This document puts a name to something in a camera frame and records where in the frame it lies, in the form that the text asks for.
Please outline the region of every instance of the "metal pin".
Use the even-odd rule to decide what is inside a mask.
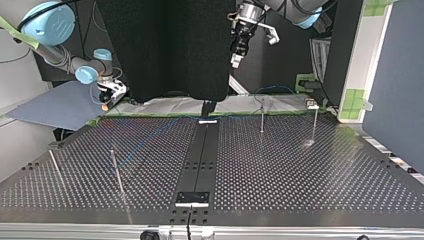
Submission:
[[[52,150],[49,150],[49,153],[50,153],[50,157],[51,157],[51,159],[53,161],[54,168],[56,169],[56,171],[60,172],[59,165],[57,165],[56,157],[54,156],[53,151]]]
[[[264,101],[262,101],[262,105],[261,105],[261,115],[262,115],[262,119],[261,119],[261,133],[265,132],[264,127],[265,127],[265,112],[264,112]]]
[[[318,120],[318,110],[319,110],[319,108],[317,108],[317,109],[315,110],[314,130],[315,130],[315,127],[317,126],[317,120]]]
[[[113,167],[115,168],[116,178],[118,180],[119,188],[121,189],[121,193],[125,194],[124,187],[122,186],[121,174],[119,173],[118,163],[115,157],[115,151],[113,149],[110,150],[110,155],[112,157]]]

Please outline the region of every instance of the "perforated metal table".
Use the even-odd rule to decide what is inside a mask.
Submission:
[[[331,116],[115,118],[0,184],[0,222],[424,228],[424,186]],[[112,165],[114,149],[125,195]],[[179,192],[208,208],[176,208]]]

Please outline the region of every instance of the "white panel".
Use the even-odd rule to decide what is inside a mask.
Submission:
[[[21,121],[0,121],[0,182],[47,151],[52,128]]]
[[[28,51],[25,44],[15,43],[6,31],[0,30],[0,62],[19,58]],[[0,64],[0,115],[2,109],[16,106],[48,91],[41,80],[34,55],[11,63]]]
[[[392,5],[389,5],[383,16],[362,17],[353,48],[352,59],[343,89],[340,109],[347,89],[364,89],[364,99],[368,100],[374,82],[375,70],[380,59],[381,47],[386,36]],[[358,120],[340,119],[343,123],[362,123],[365,111]]]

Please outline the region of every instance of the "black backdrop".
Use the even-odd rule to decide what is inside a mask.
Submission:
[[[138,102],[168,91],[227,96],[235,0],[98,0],[116,56]]]

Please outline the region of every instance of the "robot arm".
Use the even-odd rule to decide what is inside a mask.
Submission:
[[[267,11],[273,10],[295,26],[306,29],[319,18],[322,6],[327,2],[328,0],[243,0],[237,16],[231,18],[231,14],[229,15],[229,19],[234,22],[231,46],[233,67],[238,68],[240,61],[247,55],[249,41],[258,27],[265,29],[271,45],[280,41],[274,27],[261,23]]]
[[[113,77],[112,54],[107,49],[94,51],[94,59],[86,61],[72,56],[61,44],[69,39],[75,27],[75,15],[67,3],[77,0],[2,0],[0,16],[18,31],[31,36],[39,46],[33,49],[51,66],[75,74],[83,84],[97,82],[99,100],[104,109],[119,100],[128,87]]]

